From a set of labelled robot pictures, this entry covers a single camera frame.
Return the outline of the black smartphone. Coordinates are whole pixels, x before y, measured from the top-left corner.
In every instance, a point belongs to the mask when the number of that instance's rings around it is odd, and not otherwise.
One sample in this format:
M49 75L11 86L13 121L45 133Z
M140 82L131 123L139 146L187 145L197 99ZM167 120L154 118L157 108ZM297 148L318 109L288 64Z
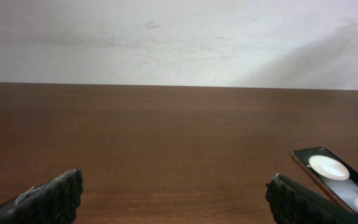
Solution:
M325 147L292 152L295 160L335 200L358 215L358 172Z

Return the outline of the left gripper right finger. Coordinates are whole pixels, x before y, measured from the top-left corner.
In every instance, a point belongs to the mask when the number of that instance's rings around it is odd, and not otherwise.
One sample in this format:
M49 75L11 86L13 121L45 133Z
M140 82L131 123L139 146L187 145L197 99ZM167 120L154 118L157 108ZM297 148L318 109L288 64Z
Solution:
M266 184L265 199L277 224L358 224L358 215L288 177L276 174Z

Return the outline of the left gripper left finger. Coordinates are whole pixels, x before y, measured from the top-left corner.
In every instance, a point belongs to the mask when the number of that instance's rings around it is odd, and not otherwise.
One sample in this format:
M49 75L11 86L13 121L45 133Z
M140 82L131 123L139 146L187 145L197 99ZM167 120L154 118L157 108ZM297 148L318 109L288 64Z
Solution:
M0 224L71 224L81 204L83 177L69 169L0 205Z

